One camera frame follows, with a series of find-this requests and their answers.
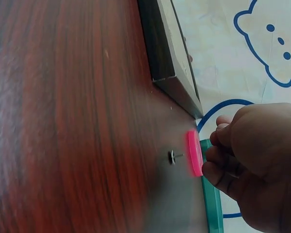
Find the wood scratch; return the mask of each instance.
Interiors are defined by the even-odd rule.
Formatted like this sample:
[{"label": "wood scratch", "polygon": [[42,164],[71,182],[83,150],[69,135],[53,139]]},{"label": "wood scratch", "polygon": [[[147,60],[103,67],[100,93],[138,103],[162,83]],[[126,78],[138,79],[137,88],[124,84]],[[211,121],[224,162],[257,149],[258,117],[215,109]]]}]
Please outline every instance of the wood scratch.
[{"label": "wood scratch", "polygon": [[109,53],[107,50],[105,50],[105,54],[106,54],[107,58],[109,59]]}]

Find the hand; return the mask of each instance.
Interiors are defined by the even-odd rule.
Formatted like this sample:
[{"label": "hand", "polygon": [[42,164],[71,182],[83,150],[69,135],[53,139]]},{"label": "hand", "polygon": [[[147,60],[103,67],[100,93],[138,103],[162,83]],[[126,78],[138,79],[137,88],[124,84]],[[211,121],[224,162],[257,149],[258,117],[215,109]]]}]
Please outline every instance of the hand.
[{"label": "hand", "polygon": [[244,220],[263,232],[291,233],[291,104],[240,109],[217,119],[205,177],[237,201]]}]

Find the screw head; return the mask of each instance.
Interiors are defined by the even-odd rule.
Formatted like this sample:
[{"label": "screw head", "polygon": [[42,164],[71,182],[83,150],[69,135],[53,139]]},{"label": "screw head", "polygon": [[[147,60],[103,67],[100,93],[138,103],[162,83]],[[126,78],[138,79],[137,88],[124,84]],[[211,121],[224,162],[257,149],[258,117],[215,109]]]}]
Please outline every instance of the screw head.
[{"label": "screw head", "polygon": [[176,164],[176,158],[175,158],[174,150],[171,150],[170,152],[168,152],[168,160],[169,160],[170,165]]}]

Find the finger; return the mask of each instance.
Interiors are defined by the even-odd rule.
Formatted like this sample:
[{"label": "finger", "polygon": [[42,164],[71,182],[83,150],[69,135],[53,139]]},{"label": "finger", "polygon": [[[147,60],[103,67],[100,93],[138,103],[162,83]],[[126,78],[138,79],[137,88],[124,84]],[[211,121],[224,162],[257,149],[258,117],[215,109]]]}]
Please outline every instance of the finger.
[{"label": "finger", "polygon": [[231,147],[231,125],[223,123],[216,129],[218,141],[224,147]]},{"label": "finger", "polygon": [[213,146],[206,152],[206,159],[215,163],[220,169],[228,172],[234,177],[239,177],[246,168],[232,155],[226,153],[219,147]]},{"label": "finger", "polygon": [[229,116],[226,115],[221,115],[218,116],[217,120],[216,120],[216,124],[221,125],[221,124],[230,124],[232,122],[232,118],[230,118]]},{"label": "finger", "polygon": [[206,179],[208,179],[213,186],[227,194],[232,199],[238,199],[241,192],[241,185],[237,178],[229,175],[212,162],[205,162],[202,170]]}]

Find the fingernail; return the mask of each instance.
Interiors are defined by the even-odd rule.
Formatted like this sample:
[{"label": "fingernail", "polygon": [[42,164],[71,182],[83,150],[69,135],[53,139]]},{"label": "fingernail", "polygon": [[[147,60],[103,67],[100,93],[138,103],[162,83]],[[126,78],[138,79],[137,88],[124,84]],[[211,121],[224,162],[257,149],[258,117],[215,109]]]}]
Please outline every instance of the fingernail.
[{"label": "fingernail", "polygon": [[218,125],[216,130],[224,129],[226,126],[228,126],[228,124],[226,124],[226,123],[220,124],[220,125]]},{"label": "fingernail", "polygon": [[213,185],[217,180],[216,172],[213,169],[213,165],[210,165],[209,162],[206,163],[202,167],[203,175]]}]

